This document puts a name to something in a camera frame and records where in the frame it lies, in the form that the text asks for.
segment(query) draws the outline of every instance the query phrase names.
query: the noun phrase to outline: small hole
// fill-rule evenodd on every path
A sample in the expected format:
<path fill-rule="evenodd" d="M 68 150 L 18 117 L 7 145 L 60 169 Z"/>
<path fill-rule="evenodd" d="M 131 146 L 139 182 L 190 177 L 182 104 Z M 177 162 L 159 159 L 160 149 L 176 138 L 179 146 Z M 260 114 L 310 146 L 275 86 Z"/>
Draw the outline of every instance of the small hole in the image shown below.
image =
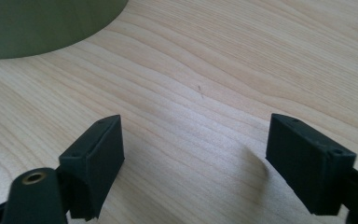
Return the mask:
<path fill-rule="evenodd" d="M 40 178 L 42 178 L 42 175 L 40 175 L 40 174 L 31 175 L 31 176 L 28 176 L 27 181 L 36 181 Z"/>
<path fill-rule="evenodd" d="M 35 184 L 41 180 L 43 180 L 46 177 L 45 173 L 37 172 L 30 175 L 27 175 L 22 179 L 22 184 L 24 185 L 32 185 Z"/>

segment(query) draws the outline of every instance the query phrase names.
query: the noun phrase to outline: light wooden surface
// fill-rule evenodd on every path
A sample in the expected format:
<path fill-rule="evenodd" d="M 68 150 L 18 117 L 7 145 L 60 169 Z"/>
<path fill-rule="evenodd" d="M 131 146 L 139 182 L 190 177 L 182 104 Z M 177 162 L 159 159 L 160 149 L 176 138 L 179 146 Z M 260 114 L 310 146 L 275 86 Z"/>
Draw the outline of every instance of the light wooden surface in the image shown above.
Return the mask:
<path fill-rule="evenodd" d="M 90 223 L 343 223 L 264 159 L 273 112 L 358 154 L 358 1 L 130 0 L 85 41 L 0 61 L 0 203 L 120 114 L 126 160 Z"/>

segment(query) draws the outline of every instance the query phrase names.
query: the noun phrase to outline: dark green object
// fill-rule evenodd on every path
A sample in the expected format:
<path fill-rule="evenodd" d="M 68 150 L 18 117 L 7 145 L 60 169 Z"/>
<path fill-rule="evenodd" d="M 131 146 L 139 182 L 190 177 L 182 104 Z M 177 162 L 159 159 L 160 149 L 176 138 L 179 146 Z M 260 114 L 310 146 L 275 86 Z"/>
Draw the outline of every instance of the dark green object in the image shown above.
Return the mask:
<path fill-rule="evenodd" d="M 0 59 L 61 49 L 102 30 L 128 0 L 0 0 Z"/>
<path fill-rule="evenodd" d="M 3 223 L 67 223 L 59 179 L 53 169 L 34 169 L 13 181 Z"/>

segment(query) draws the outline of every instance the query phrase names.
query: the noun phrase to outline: green cylindrical base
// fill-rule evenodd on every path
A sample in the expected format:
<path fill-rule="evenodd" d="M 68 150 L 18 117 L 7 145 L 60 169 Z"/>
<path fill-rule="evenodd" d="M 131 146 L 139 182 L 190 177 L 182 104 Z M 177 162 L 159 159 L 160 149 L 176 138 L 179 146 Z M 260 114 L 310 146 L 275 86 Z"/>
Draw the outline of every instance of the green cylindrical base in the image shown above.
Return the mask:
<path fill-rule="evenodd" d="M 128 0 L 0 0 L 0 59 L 61 49 L 102 30 Z"/>

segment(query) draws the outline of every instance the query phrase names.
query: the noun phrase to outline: wooden table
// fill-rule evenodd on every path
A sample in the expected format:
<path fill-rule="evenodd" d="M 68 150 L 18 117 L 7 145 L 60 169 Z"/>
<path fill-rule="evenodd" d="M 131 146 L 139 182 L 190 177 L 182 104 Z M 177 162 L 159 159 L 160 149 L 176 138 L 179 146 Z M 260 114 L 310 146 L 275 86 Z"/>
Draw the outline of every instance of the wooden table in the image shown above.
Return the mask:
<path fill-rule="evenodd" d="M 120 114 L 126 160 L 90 223 L 344 223 L 265 160 L 271 113 L 358 154 L 358 1 L 130 0 L 84 41 L 0 61 L 0 203 Z"/>

